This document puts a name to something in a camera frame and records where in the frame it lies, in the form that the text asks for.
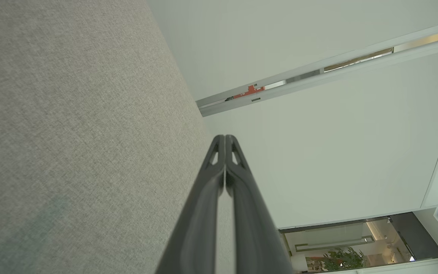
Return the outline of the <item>grey metal post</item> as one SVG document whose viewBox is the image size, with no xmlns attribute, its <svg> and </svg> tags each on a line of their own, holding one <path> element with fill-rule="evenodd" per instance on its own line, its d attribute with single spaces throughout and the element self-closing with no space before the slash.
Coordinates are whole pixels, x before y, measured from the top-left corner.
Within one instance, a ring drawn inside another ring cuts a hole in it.
<svg viewBox="0 0 438 274">
<path fill-rule="evenodd" d="M 279 73 L 196 101 L 203 117 L 212 116 L 338 80 L 438 53 L 438 25 Z"/>
</svg>

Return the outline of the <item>green potted plant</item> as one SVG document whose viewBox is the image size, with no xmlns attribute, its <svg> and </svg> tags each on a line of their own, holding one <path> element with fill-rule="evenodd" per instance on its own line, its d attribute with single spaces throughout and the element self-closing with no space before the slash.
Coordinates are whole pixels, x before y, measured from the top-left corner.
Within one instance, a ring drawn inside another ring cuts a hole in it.
<svg viewBox="0 0 438 274">
<path fill-rule="evenodd" d="M 335 248 L 323 256 L 306 257 L 309 272 L 337 272 L 346 269 L 359 269 L 366 267 L 365 255 L 362 251 L 355 251 L 348 247 L 346 250 Z"/>
</svg>

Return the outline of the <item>grey fabric sofa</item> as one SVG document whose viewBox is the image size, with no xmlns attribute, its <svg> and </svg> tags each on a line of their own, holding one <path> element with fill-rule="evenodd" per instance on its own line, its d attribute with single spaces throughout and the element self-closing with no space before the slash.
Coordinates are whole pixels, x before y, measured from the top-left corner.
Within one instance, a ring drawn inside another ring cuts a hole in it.
<svg viewBox="0 0 438 274">
<path fill-rule="evenodd" d="M 0 0 L 0 274 L 154 274 L 212 138 L 146 0 Z"/>
</svg>

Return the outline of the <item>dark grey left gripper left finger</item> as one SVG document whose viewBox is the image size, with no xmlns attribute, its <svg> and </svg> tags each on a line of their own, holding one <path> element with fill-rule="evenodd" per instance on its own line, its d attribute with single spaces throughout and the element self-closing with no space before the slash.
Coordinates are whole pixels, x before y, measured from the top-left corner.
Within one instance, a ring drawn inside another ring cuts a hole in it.
<svg viewBox="0 0 438 274">
<path fill-rule="evenodd" d="M 214 274 L 218 198 L 224 188 L 225 136 L 212 140 L 156 274 Z"/>
</svg>

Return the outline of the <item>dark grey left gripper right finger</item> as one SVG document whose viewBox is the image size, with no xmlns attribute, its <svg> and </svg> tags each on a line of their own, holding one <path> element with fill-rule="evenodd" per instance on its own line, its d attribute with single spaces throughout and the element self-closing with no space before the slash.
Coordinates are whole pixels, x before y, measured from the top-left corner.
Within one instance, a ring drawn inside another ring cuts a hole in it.
<svg viewBox="0 0 438 274">
<path fill-rule="evenodd" d="M 280 233 L 238 139 L 226 135 L 226 187 L 233 200 L 236 274 L 293 274 Z"/>
</svg>

